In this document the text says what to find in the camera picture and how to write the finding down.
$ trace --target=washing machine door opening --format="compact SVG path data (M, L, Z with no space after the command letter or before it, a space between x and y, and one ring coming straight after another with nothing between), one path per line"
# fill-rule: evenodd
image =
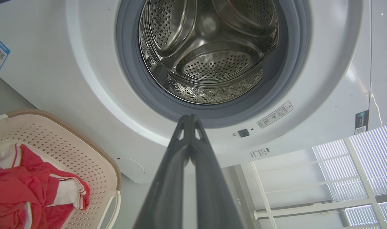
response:
M134 91L168 119L197 114L206 128L230 126L271 106L298 76L308 39L303 3L137 2L120 6L119 60Z

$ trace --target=laundry basket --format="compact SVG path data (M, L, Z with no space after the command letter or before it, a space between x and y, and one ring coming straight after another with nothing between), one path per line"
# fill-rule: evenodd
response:
M102 149L55 116L41 110L18 110L0 115L0 142L26 144L78 175L90 187L86 210L74 209L63 229L100 228L116 197L111 228L120 210L120 170Z

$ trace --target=red fabric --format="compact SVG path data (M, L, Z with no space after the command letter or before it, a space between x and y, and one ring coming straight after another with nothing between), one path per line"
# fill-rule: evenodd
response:
M24 228L26 202L31 203L31 229L61 228L73 205L47 207L54 202L59 183L59 179L50 177L50 174L79 179L86 189L84 209L89 205L89 187L75 174L60 171L50 163L43 162L25 145L20 148L20 166L7 170L0 168L0 228Z

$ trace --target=washing machine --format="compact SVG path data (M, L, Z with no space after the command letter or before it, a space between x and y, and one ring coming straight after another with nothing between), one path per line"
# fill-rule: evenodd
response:
M387 123L387 0L10 0L0 77L137 183L185 114L227 167Z

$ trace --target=stainless steel drum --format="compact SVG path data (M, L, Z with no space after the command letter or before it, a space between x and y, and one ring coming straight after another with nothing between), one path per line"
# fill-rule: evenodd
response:
M139 44L164 90L190 103L217 104L262 80L278 26L271 0L147 0Z

